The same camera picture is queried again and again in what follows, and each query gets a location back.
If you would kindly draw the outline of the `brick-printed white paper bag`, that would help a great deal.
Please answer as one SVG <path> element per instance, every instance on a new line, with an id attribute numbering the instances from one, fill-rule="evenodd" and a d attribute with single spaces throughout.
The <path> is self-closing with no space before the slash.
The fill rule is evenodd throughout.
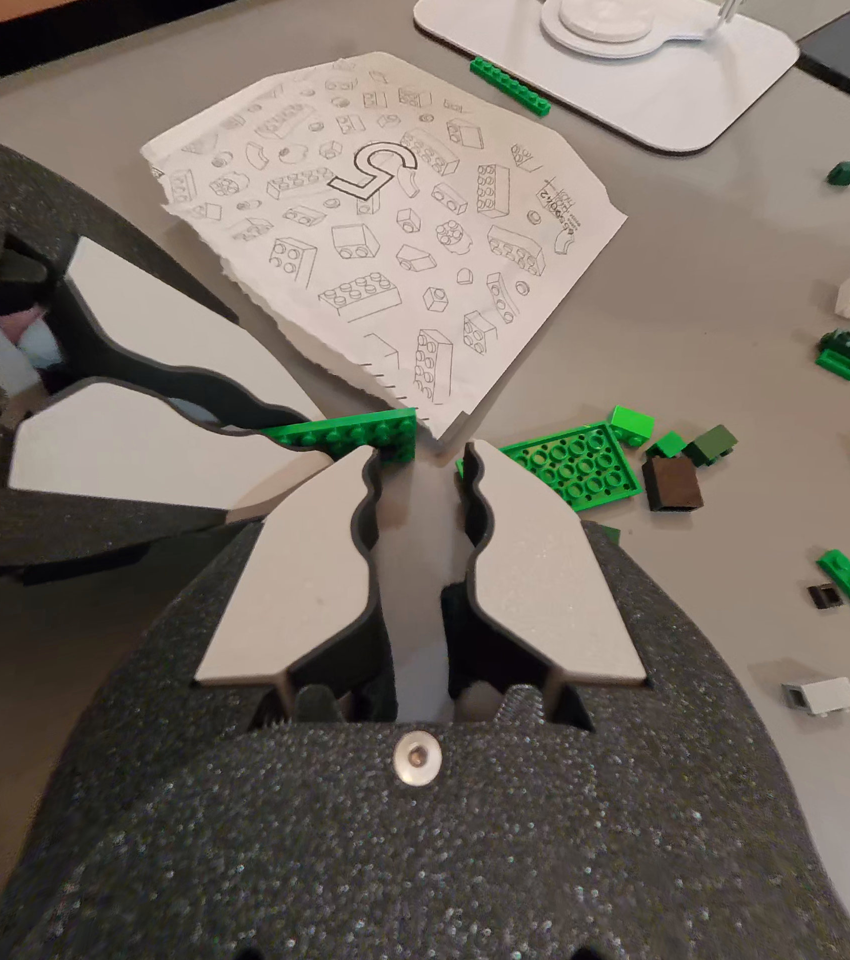
<path id="1" fill-rule="evenodd" d="M 141 153 L 301 354 L 438 440 L 626 220 L 560 134 L 383 52 L 261 79 Z"/>

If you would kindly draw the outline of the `dark green and green bricks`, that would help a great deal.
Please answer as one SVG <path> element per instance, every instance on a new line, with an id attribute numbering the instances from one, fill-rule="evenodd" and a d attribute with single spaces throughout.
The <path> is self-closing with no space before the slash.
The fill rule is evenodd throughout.
<path id="1" fill-rule="evenodd" d="M 850 381 L 850 330 L 835 329 L 823 335 L 816 346 L 815 364 Z"/>

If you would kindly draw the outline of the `light grey brick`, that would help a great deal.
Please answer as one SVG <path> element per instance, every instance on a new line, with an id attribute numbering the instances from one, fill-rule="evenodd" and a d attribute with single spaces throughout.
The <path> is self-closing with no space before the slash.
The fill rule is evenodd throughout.
<path id="1" fill-rule="evenodd" d="M 802 683 L 784 683 L 782 689 L 791 709 L 815 717 L 850 711 L 850 679 L 827 678 Z"/>

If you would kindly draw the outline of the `thin long green plate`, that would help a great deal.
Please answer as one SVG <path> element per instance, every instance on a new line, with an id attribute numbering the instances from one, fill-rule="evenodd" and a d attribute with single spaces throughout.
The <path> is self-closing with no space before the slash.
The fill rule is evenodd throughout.
<path id="1" fill-rule="evenodd" d="M 469 69 L 472 74 L 533 115 L 545 117 L 550 113 L 551 103 L 547 99 L 489 60 L 476 56 L 470 61 Z"/>

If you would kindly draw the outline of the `green studded brick plate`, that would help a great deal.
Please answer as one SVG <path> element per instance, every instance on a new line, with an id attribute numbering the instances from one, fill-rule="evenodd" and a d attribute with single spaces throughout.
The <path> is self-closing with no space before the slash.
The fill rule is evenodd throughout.
<path id="1" fill-rule="evenodd" d="M 408 463 L 416 452 L 416 414 L 415 408 L 404 407 L 269 427 L 260 432 L 287 448 L 317 450 L 334 461 L 369 446 L 379 450 L 384 463 Z"/>

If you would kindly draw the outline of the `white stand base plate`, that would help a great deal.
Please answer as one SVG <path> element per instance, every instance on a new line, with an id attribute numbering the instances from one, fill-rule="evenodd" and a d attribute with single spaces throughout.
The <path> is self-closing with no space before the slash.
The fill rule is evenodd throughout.
<path id="1" fill-rule="evenodd" d="M 564 29 L 558 2 L 421 1 L 433 38 L 661 154 L 704 151 L 795 66 L 783 31 L 711 2 L 661 2 L 645 38 L 590 55 L 598 43 Z"/>

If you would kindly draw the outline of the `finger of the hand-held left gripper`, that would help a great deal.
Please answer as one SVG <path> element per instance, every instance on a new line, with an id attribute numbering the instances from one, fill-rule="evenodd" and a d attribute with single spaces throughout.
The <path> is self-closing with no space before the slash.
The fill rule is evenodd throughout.
<path id="1" fill-rule="evenodd" d="M 46 320 L 71 370 L 188 402 L 225 426 L 270 428 L 324 414 L 240 325 L 80 237 Z"/>
<path id="2" fill-rule="evenodd" d="M 7 486 L 232 514 L 285 497 L 332 463 L 255 430 L 210 426 L 150 390 L 92 378 L 19 424 Z"/>

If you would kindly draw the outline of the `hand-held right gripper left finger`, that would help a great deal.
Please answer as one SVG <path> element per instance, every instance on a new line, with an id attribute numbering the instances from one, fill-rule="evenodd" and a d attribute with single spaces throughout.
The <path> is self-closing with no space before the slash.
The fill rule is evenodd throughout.
<path id="1" fill-rule="evenodd" d="M 263 522 L 193 680 L 353 695 L 358 714 L 395 712 L 395 677 L 371 556 L 378 541 L 380 451 L 355 448 Z"/>

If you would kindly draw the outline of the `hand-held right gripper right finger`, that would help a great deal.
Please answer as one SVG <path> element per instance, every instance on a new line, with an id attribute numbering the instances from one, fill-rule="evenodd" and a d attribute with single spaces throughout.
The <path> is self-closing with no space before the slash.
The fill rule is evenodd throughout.
<path id="1" fill-rule="evenodd" d="M 640 687 L 647 668 L 577 513 L 483 439 L 467 443 L 462 492 L 473 547 L 460 588 L 460 679 L 540 690 Z"/>

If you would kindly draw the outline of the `bright green brick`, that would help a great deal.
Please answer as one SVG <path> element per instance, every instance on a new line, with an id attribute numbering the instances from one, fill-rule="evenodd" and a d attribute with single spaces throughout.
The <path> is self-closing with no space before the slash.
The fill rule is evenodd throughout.
<path id="1" fill-rule="evenodd" d="M 608 425 L 620 443 L 636 449 L 649 443 L 656 420 L 650 414 L 618 404 L 608 418 Z"/>

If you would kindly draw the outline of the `dark brown brick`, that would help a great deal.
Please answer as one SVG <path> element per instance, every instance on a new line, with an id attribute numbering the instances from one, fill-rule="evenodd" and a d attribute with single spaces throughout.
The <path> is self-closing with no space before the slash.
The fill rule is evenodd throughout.
<path id="1" fill-rule="evenodd" d="M 686 513 L 704 505 L 697 468 L 690 458 L 648 457 L 643 476 L 649 510 L 655 513 Z"/>

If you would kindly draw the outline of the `wide green brick plate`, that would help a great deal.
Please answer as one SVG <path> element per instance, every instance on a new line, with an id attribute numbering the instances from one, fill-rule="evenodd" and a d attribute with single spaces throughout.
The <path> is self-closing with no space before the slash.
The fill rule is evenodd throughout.
<path id="1" fill-rule="evenodd" d="M 501 446 L 576 512 L 640 495 L 644 489 L 606 421 Z"/>

